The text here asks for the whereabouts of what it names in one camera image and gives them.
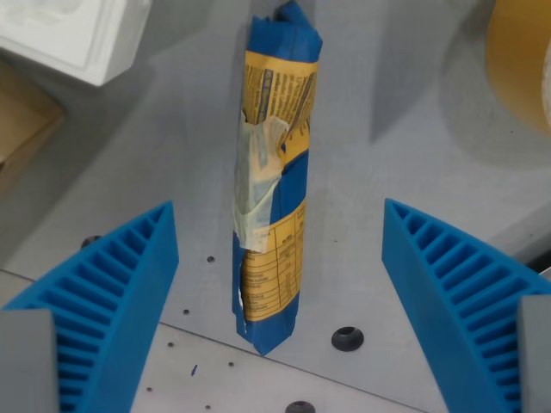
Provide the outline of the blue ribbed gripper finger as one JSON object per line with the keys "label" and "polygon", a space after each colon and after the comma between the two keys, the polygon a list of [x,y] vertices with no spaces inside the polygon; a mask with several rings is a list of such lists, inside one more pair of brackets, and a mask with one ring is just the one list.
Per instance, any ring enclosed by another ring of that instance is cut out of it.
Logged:
{"label": "blue ribbed gripper finger", "polygon": [[517,308],[550,283],[491,245],[386,199],[381,260],[450,412],[519,412]]}
{"label": "blue ribbed gripper finger", "polygon": [[178,263],[168,201],[83,247],[5,306],[51,312],[61,411],[130,411]]}

